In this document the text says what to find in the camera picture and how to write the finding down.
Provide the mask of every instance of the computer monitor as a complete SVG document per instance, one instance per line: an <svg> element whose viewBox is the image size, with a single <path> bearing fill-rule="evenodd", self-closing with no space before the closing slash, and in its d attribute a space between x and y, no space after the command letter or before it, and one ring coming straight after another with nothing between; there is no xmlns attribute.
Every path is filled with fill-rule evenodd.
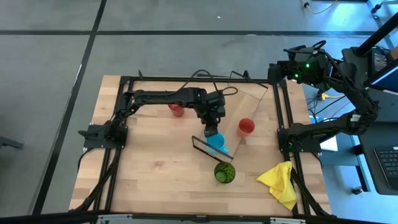
<svg viewBox="0 0 398 224"><path fill-rule="evenodd" d="M398 58L366 80L364 86L398 95Z"/></svg>

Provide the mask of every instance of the black cable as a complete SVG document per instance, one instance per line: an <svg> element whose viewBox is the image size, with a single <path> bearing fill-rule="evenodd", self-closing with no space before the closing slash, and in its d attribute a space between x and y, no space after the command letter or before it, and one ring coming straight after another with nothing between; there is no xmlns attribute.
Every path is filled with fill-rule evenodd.
<svg viewBox="0 0 398 224"><path fill-rule="evenodd" d="M91 152L91 150L93 150L93 149L92 149L92 148L91 148L91 149L87 149L87 150L80 156L79 162L78 162L78 164L77 164L77 172L79 172L79 169L80 169L81 159L85 156L85 154Z"/></svg>
<svg viewBox="0 0 398 224"><path fill-rule="evenodd" d="M112 175L112 173L115 171L116 165L119 162L119 156L121 153L121 149L116 149L115 155L113 157L112 163L109 165L108 169L106 170L104 176L101 178L101 180L95 185L94 189L91 191L91 193L87 196L87 198L83 201L83 203L77 207L75 210L76 211L87 211L90 207L90 205L93 203L95 197L99 194L101 189L104 187L105 183L108 181L109 177Z"/></svg>
<svg viewBox="0 0 398 224"><path fill-rule="evenodd" d="M307 100L311 100L311 101L307 102L307 104L310 104L310 103L312 103L312 102L313 102L315 99L316 99L316 97L313 97L313 98L308 98L308 99L305 99L305 101L307 101Z"/></svg>
<svg viewBox="0 0 398 224"><path fill-rule="evenodd" d="M234 89L235 92L234 92L234 93L224 93L224 91L227 90L227 89L229 89L229 88ZM236 87L234 87L234 86L229 86L229 87L226 87L225 89L223 89L221 92L223 92L224 96L232 96L232 95L237 94L238 91L239 91L239 90L238 90Z"/></svg>
<svg viewBox="0 0 398 224"><path fill-rule="evenodd" d="M314 107L313 107L313 115L314 115L314 120L315 120L315 122L316 123L318 123L318 120L317 120L317 115L315 114L316 112L317 112L317 106L318 106L318 99L315 101L315 103L314 103Z"/></svg>
<svg viewBox="0 0 398 224"><path fill-rule="evenodd" d="M339 101L339 100L343 99L344 97L346 97L346 96L343 96L343 97L341 97L341 98L338 98L337 100L335 100L335 101L331 102L329 105L327 105L326 107L324 107L322 110L320 110L320 111L316 112L316 113L315 113L315 115L317 115L318 113L321 113L321 112L322 112L322 111L324 111L326 108L328 108L329 106L333 105L333 104L334 104L334 103L336 103L337 101Z"/></svg>
<svg viewBox="0 0 398 224"><path fill-rule="evenodd" d="M204 72L204 73L206 73L206 75L208 75L208 76L210 77L211 81L212 81L213 84L214 84L214 88L215 88L216 91L218 92L218 88L217 88L216 82L214 81L213 75L210 74L210 72L208 72L208 71L205 70L205 69L199 69L199 70L195 71L195 72L191 75L191 77L190 77L190 78L189 78L177 91L174 91L174 92L172 92L172 93L164 93L164 94L150 94L150 93L147 93L147 95L148 95L148 96L172 96L172 95L178 93L179 91L181 91L186 85L188 85L188 83L193 79L193 77L196 76L196 75L199 75L200 72Z"/></svg>
<svg viewBox="0 0 398 224"><path fill-rule="evenodd" d="M348 88L353 89L353 87L348 84L348 81L346 79L346 77L343 75L343 71L341 70L341 68L337 65L337 63L335 62L335 59L333 57L330 56L330 54L324 50L320 50L319 53L326 55L326 57L328 57L329 61L333 64L333 66L338 70L338 72L341 75L341 79L343 79L345 85L347 85Z"/></svg>
<svg viewBox="0 0 398 224"><path fill-rule="evenodd" d="M315 156L315 158L318 159L319 163L321 164L321 168L322 168L322 162L321 162L321 159L319 158L319 156L317 156L317 155L315 154L315 152L311 152L311 154L313 154L313 156Z"/></svg>
<svg viewBox="0 0 398 224"><path fill-rule="evenodd" d="M312 47L315 47L316 49L320 49L321 47L323 47L326 44L325 40L321 40L318 43L312 45Z"/></svg>
<svg viewBox="0 0 398 224"><path fill-rule="evenodd" d="M244 79L245 79L247 82L249 82L249 83L255 83L255 84L257 84L257 85L259 85L259 86L261 86L261 87L263 87L263 88L266 88L266 89L268 90L268 87L265 86L265 85L263 85L261 82L254 81L254 80L252 80L252 79L249 77L249 75L244 76L244 75L242 75L242 74L239 74L238 72L235 72L234 70L232 70L231 73L229 74L228 84L227 84L228 86L229 86L229 83L231 82L232 74L235 74L235 75L237 75L237 76L239 76L239 77L241 77L241 78L244 78Z"/></svg>
<svg viewBox="0 0 398 224"><path fill-rule="evenodd" d="M317 95L313 98L314 100L312 100L312 101L310 101L310 102L307 103L307 105L309 105L310 103L314 102L314 106L311 107L311 108L309 108L308 111L311 112L311 114L312 114L312 116L313 116L313 118L314 118L314 120L315 120L315 123L318 123L318 121L317 121L317 117L315 116L315 112L312 111L312 109L315 109L315 108L318 106L318 102L319 102L319 101L318 101L318 97L319 97L319 94L317 94Z"/></svg>

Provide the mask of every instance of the yellow cable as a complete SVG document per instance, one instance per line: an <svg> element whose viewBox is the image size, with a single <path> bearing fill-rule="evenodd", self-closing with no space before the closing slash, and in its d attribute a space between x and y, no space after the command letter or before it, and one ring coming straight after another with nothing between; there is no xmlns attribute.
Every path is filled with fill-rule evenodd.
<svg viewBox="0 0 398 224"><path fill-rule="evenodd" d="M327 96L326 98L340 98L343 97L344 95L340 95L340 96Z"/></svg>
<svg viewBox="0 0 398 224"><path fill-rule="evenodd" d="M311 9L310 5L306 6L306 8L307 8L310 12L312 12L313 14L319 14L319 13L323 13L323 12L325 12L326 10L328 10L328 9L329 9L330 7L332 7L332 5L334 5L336 2L337 2L337 0L335 0L333 3L330 4L329 7L327 7L326 9L324 9L324 10L322 10L322 11L320 11L320 12L314 12L314 11Z"/></svg>
<svg viewBox="0 0 398 224"><path fill-rule="evenodd" d="M329 95L327 95L326 93L322 93L321 94L321 100L323 101L323 100L326 100L327 98L341 98L341 97L343 97L344 95L339 95L339 96L329 96Z"/></svg>

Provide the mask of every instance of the blue cup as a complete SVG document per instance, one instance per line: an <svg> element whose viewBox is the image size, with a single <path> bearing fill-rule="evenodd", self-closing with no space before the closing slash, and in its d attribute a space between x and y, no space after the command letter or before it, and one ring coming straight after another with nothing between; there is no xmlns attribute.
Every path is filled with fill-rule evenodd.
<svg viewBox="0 0 398 224"><path fill-rule="evenodd" d="M215 147L216 149L220 150L221 152L228 154L229 149L225 147L225 139L224 136L220 133L210 136L206 139L207 144ZM207 151L211 153L216 153L216 151L210 147L207 147Z"/></svg>

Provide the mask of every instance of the cable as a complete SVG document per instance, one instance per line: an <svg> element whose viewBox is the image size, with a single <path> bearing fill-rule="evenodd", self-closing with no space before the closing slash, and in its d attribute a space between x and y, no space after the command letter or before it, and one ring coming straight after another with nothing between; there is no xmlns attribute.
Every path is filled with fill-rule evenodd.
<svg viewBox="0 0 398 224"><path fill-rule="evenodd" d="M227 90L227 89L229 89L229 88L234 89L235 92L234 92L234 93L227 93L227 94L224 93L224 91ZM236 87L234 87L234 86L229 86L229 87L224 88L221 92L223 92L224 96L232 96L232 95L237 94L238 91L239 91L239 90L238 90Z"/></svg>
<svg viewBox="0 0 398 224"><path fill-rule="evenodd" d="M314 106L313 106L313 112L314 112L314 113L317 111L318 102L319 102L319 100L318 100L318 98L317 98L317 100L315 100Z"/></svg>
<svg viewBox="0 0 398 224"><path fill-rule="evenodd" d="M331 117L334 117L339 111L341 111L344 107L346 107L350 103L351 103L350 101L348 103L346 103L344 106L342 106L340 109L338 109L333 115L331 115Z"/></svg>
<svg viewBox="0 0 398 224"><path fill-rule="evenodd" d="M91 193L87 196L87 198L83 201L83 203L74 210L85 211L85 210L89 209L90 205L93 203L96 196L103 189L105 183L107 183L109 177L115 172L115 169L117 168L116 166L118 165L119 160L120 160L120 153L121 153L121 149L116 149L112 163L109 165L104 176L102 176L102 178L98 181L97 185L95 185L95 187L93 188Z"/></svg>
<svg viewBox="0 0 398 224"><path fill-rule="evenodd" d="M344 99L344 97L338 98L337 100L331 102L328 106L324 107L322 110L318 111L317 113L315 113L315 115L317 115L318 113L321 113L322 111L324 111L326 108L328 108L329 106L333 105L334 103L336 103L337 101Z"/></svg>
<svg viewBox="0 0 398 224"><path fill-rule="evenodd" d="M344 94L338 95L338 96L329 96L326 93L322 93L321 94L321 100L326 100L327 98L340 98L340 97L343 97L343 96L344 96Z"/></svg>
<svg viewBox="0 0 398 224"><path fill-rule="evenodd" d="M320 93L317 93L315 95L315 97L313 98L313 100L307 103L307 105L309 105L310 103L314 102L314 106L309 108L308 111L311 112L312 117L315 120L315 123L318 123L318 121L317 121L317 117L315 116L315 112L312 109L315 109L318 106L318 102L319 102L318 98L319 98L319 96L320 96Z"/></svg>
<svg viewBox="0 0 398 224"><path fill-rule="evenodd" d="M192 80L192 78L193 78L194 76L196 76L196 75L199 75L200 72L206 73L206 74L211 78L211 81L212 81L213 84L214 84L214 88L215 88L216 91L218 92L217 84L216 84L216 82L214 81L213 75L210 74L210 72L208 72L208 71L205 70L205 69L199 69L199 70L195 71L195 72L191 75L191 77L190 77L190 78L189 78L177 91L172 92L172 93L165 93L165 94L149 94L149 93L148 93L147 95L148 95L148 96L172 96L172 95L178 93L179 91L181 91L186 85L188 85L188 83Z"/></svg>
<svg viewBox="0 0 398 224"><path fill-rule="evenodd" d="M320 12L314 12L311 7L310 7L310 3L305 2L304 0L301 0L301 2L303 3L304 7L307 8L312 14L320 14L325 12L326 10L328 10L329 8L331 8L336 2L337 0L335 0L333 3L330 4L330 6L328 6L326 9L320 11Z"/></svg>
<svg viewBox="0 0 398 224"><path fill-rule="evenodd" d="M235 74L235 75L237 75L237 76L239 76L239 77L241 77L241 78L244 78L244 79L245 79L247 82L249 82L249 83L255 83L255 84L257 84L257 85L259 85L259 86L261 86L261 87L266 88L267 91L268 91L268 87L266 87L265 85L263 85L261 82L257 82L257 81L252 80L252 79L249 77L249 75L248 75L249 72L248 72L247 70L245 70L244 73L247 73L247 76L244 76L244 75L239 74L238 72L235 72L234 70L232 70L231 73L229 74L228 84L227 84L227 85L229 86L229 83L231 82L232 74Z"/></svg>
<svg viewBox="0 0 398 224"><path fill-rule="evenodd" d="M80 169L81 159L85 156L85 154L91 152L91 150L93 150L93 149L87 149L87 150L80 156L79 162L77 163L77 172L79 172L79 169Z"/></svg>
<svg viewBox="0 0 398 224"><path fill-rule="evenodd" d="M321 162L321 159L319 158L319 156L317 156L317 155L315 154L315 152L311 152L311 154L313 154L313 156L315 156L315 158L318 159L319 163L321 164L321 168L322 168L322 162Z"/></svg>
<svg viewBox="0 0 398 224"><path fill-rule="evenodd" d="M319 53L320 53L320 54L324 54L324 55L326 55L326 57L328 57L329 61L333 64L333 66L335 67L335 69L337 69L338 72L340 73L341 79L344 81L345 85L346 85L349 89L354 90L354 88L351 87L351 85L350 85L350 84L348 83L348 81L346 80L345 76L343 75L343 71L342 71L341 68L337 65L337 63L335 62L335 59L334 59L333 57L331 57L330 54L329 54L328 52L324 51L324 50L320 50Z"/></svg>
<svg viewBox="0 0 398 224"><path fill-rule="evenodd" d="M311 100L311 101L307 102L307 104L310 104L310 103L312 103L312 102L313 102L315 99L316 99L316 98L315 98L315 97L313 97L313 98L308 98L308 99L305 99L305 101L307 101L307 100Z"/></svg>

